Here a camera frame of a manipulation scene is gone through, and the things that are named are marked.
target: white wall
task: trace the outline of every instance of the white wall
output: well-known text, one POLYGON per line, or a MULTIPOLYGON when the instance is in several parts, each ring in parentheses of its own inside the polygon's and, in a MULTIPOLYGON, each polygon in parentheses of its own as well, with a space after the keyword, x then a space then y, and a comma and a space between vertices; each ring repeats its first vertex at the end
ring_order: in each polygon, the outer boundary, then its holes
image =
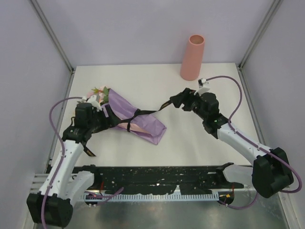
MULTIPOLYGON (((284 1, 245 66, 264 137, 305 182, 305 1, 284 1)), ((305 227, 305 188, 293 194, 305 227)))
POLYGON ((0 1, 1 228, 22 227, 34 173, 43 172, 54 136, 49 108, 63 98, 68 78, 29 2, 0 1))
POLYGON ((38 0, 73 66, 179 63, 203 34, 204 62, 240 62, 272 0, 38 0))

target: purple wrapping paper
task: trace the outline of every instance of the purple wrapping paper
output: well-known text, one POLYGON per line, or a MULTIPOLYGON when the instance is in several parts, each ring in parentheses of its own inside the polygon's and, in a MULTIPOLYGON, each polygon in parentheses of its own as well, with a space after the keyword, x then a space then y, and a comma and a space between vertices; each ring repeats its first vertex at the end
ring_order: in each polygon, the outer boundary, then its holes
MULTIPOLYGON (((124 120, 127 118, 131 118, 134 115, 134 112, 137 110, 136 107, 132 106, 126 99, 117 94, 113 89, 109 91, 109 105, 116 116, 120 119, 124 120)), ((131 121, 132 124, 138 125, 141 129, 148 133, 142 133, 130 130, 133 134, 157 145, 162 136, 166 131, 166 127, 163 123, 161 123, 157 118, 155 118, 152 114, 140 115, 131 121)), ((121 127, 114 127, 115 129, 127 131, 121 127)))

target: pink cylinder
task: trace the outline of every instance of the pink cylinder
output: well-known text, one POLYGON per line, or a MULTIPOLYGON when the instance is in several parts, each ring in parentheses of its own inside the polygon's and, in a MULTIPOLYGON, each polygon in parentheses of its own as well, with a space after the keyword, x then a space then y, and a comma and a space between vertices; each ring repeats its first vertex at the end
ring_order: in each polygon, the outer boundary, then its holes
POLYGON ((199 76, 204 50, 204 37, 193 35, 189 38, 183 57, 180 76, 185 80, 195 80, 199 76))

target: white table surface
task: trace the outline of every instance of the white table surface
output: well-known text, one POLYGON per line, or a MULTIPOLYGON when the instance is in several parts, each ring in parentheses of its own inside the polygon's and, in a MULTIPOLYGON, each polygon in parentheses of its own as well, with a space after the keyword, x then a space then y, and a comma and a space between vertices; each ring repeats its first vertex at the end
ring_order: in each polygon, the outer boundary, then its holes
MULTIPOLYGON (((183 91, 197 89, 197 81, 185 81, 179 76, 180 64, 78 66, 69 97, 84 96, 92 88, 107 86, 143 110, 157 110, 160 105, 183 91)), ((202 64, 200 78, 229 75, 240 82, 234 63, 202 64)), ((210 81, 210 92, 216 94, 220 112, 229 117, 238 100, 238 88, 233 81, 210 81)), ((77 100, 68 101, 60 134, 74 116, 77 100)), ((97 156, 83 153, 76 166, 213 166, 227 162, 248 165, 248 161, 224 142, 206 133, 202 120, 194 113, 176 109, 173 105, 155 113, 167 130, 156 146, 127 131, 108 129, 93 134, 87 147, 97 156)), ((233 117, 233 123, 248 136, 257 140, 247 101, 233 117)), ((57 142, 54 158, 58 155, 57 142)))

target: cable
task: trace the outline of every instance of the cable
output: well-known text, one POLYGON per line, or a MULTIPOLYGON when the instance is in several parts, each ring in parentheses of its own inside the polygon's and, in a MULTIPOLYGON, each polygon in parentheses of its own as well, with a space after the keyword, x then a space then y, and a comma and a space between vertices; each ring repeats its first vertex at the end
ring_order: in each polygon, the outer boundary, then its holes
POLYGON ((54 181, 54 179, 55 179, 55 177, 56 177, 56 175, 57 175, 57 173, 58 173, 58 171, 59 171, 59 169, 60 169, 60 167, 62 165, 63 157, 65 155, 65 146, 63 144, 63 140, 61 139, 61 136, 59 135, 59 133, 58 133, 58 131, 57 131, 53 121, 52 121, 52 112, 53 112, 54 108, 58 104, 66 101, 66 100, 70 100, 70 99, 81 99, 81 97, 70 97, 70 98, 62 99, 62 100, 58 101, 56 104, 54 104, 53 107, 50 109, 50 112, 49 112, 49 122, 50 122, 50 124, 51 124, 51 126, 52 126, 52 128, 53 128, 53 130, 54 130, 54 132, 56 134, 56 136, 58 137, 59 142, 61 143, 62 152, 61 152, 61 159, 60 159, 60 161, 58 163, 58 166, 55 169, 55 172, 54 172, 52 178, 50 179, 50 182, 49 182, 49 185, 47 187, 46 193, 44 194, 44 197, 43 197, 43 200, 42 200, 42 205, 41 205, 41 223, 42 223, 42 226, 43 226, 44 229, 47 229, 46 221, 45 221, 45 218, 44 218, 44 210, 45 210, 47 196, 48 196, 50 188, 51 188, 51 186, 53 184, 53 181, 54 181))
POLYGON ((111 199, 115 196, 117 196, 118 194, 122 193, 124 190, 124 188, 120 188, 118 191, 116 191, 113 195, 110 195, 110 196, 101 196, 99 194, 96 194, 94 192, 89 192, 89 191, 85 191, 85 193, 88 193, 88 194, 91 194, 91 195, 94 195, 94 198, 97 198, 97 199, 103 199, 103 198, 107 198, 107 199, 111 199))
POLYGON ((232 185, 232 196, 235 196, 235 193, 234 193, 234 184, 232 185))
POLYGON ((237 207, 237 206, 227 205, 225 202, 222 202, 221 200, 219 200, 218 203, 220 203, 222 205, 225 205, 228 208, 232 208, 232 209, 236 209, 236 210, 243 210, 243 209, 251 207, 257 201, 257 198, 258 198, 258 192, 256 193, 256 195, 255 195, 254 199, 252 200, 252 202, 249 205, 244 206, 244 207, 237 207))
POLYGON ((100 187, 100 195, 101 195, 101 196, 103 195, 103 194, 102 194, 103 189, 104 189, 104 181, 102 182, 101 187, 100 187))
MULTIPOLYGON (((243 140, 245 140, 246 142, 250 143, 251 145, 253 145, 253 146, 256 147, 257 149, 262 150, 264 153, 266 153, 266 154, 272 156, 273 158, 275 158, 276 160, 278 160, 279 162, 281 162, 284 166, 286 166, 288 169, 290 169, 290 170, 294 173, 294 175, 295 175, 295 177, 296 177, 296 179, 298 180, 298 183, 299 183, 298 188, 295 189, 295 190, 281 190, 281 192, 284 192, 284 193, 296 193, 296 192, 299 192, 299 191, 302 189, 303 183, 302 183, 302 180, 301 180, 300 175, 295 171, 294 168, 292 168, 288 163, 286 163, 284 160, 280 159, 279 157, 277 157, 276 155, 274 155, 274 154, 271 153, 270 151, 265 150, 265 149, 259 147, 256 143, 254 143, 253 141, 251 141, 250 139, 248 139, 247 137, 245 137, 244 135, 242 135, 240 132, 236 131, 235 128, 232 126, 232 124, 231 124, 231 119, 232 119, 233 115, 236 113, 236 111, 238 110, 238 108, 240 107, 240 105, 241 105, 241 103, 242 103, 242 99, 243 99, 242 88, 241 88, 240 84, 238 83, 238 81, 235 80, 235 79, 234 79, 233 77, 231 77, 231 76, 219 75, 219 76, 214 76, 214 77, 208 78, 208 79, 206 79, 206 80, 207 80, 207 81, 210 81, 210 80, 219 79, 219 78, 226 78, 226 79, 230 79, 230 80, 234 81, 234 82, 236 83, 236 85, 238 86, 238 89, 239 89, 239 96, 240 96, 239 102, 238 102, 237 107, 235 108, 235 110, 232 112, 232 114, 230 115, 230 117, 229 117, 229 119, 228 119, 228 125, 229 125, 229 127, 230 127, 234 132, 236 132, 243 140)), ((248 208, 249 206, 252 206, 252 205, 255 203, 255 201, 256 201, 256 199, 257 199, 257 196, 258 196, 258 194, 256 194, 256 196, 255 196, 253 202, 252 202, 250 205, 245 206, 244 208, 248 208)), ((244 208, 241 208, 241 207, 238 207, 238 208, 237 208, 237 207, 235 207, 235 206, 231 206, 231 207, 232 207, 233 209, 244 209, 244 208)))

